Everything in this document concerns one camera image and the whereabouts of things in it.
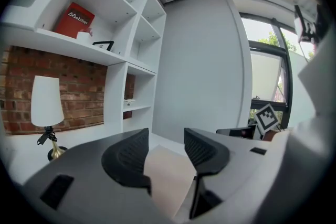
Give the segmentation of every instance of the sky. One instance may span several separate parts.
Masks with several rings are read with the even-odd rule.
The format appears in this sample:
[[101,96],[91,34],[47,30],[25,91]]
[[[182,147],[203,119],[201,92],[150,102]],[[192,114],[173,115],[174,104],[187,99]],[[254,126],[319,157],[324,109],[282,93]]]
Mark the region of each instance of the sky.
[[[258,41],[262,38],[268,38],[269,32],[272,31],[274,33],[274,30],[270,24],[266,24],[263,22],[258,22],[256,20],[250,20],[250,19],[244,19],[243,24],[245,27],[246,35],[249,40]],[[296,53],[306,58],[308,57],[308,52],[313,51],[313,44],[307,43],[307,42],[301,42],[302,50],[300,49],[300,45],[298,44],[298,36],[290,31],[287,31],[285,29],[281,29],[282,34],[294,45],[296,46]]]

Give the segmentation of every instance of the window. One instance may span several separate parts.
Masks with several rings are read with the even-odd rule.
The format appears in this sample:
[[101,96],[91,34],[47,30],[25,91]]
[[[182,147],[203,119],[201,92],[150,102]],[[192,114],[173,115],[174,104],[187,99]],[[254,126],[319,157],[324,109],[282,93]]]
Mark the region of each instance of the window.
[[250,118],[271,104],[281,125],[289,121],[292,99],[292,76],[288,52],[305,56],[297,36],[280,28],[275,19],[241,14],[250,45],[252,63],[252,96]]

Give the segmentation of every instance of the lamp base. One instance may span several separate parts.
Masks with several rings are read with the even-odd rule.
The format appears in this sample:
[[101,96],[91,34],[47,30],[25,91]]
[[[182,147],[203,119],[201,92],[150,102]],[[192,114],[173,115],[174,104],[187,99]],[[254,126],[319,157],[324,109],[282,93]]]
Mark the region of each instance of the lamp base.
[[[67,150],[67,148],[66,147],[64,147],[64,146],[59,146],[58,147],[59,149],[61,149],[61,150],[63,150],[63,151],[66,151]],[[53,155],[53,151],[54,151],[54,149],[52,148],[49,152],[48,152],[48,160],[51,162],[54,158],[52,157]]]

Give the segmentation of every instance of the red book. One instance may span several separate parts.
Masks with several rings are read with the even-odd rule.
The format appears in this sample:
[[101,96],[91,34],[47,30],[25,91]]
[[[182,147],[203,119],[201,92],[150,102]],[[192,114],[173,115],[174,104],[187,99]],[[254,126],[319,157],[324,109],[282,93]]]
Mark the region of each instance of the red book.
[[54,32],[77,38],[77,33],[88,29],[93,18],[94,14],[76,3],[71,3],[56,25]]

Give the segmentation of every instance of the white lampshade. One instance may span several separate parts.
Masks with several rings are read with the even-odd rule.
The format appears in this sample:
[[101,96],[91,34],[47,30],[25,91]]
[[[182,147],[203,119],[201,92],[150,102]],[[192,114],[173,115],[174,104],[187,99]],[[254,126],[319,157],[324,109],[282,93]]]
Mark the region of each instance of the white lampshade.
[[52,126],[64,120],[59,79],[35,76],[31,107],[31,122],[35,126]]

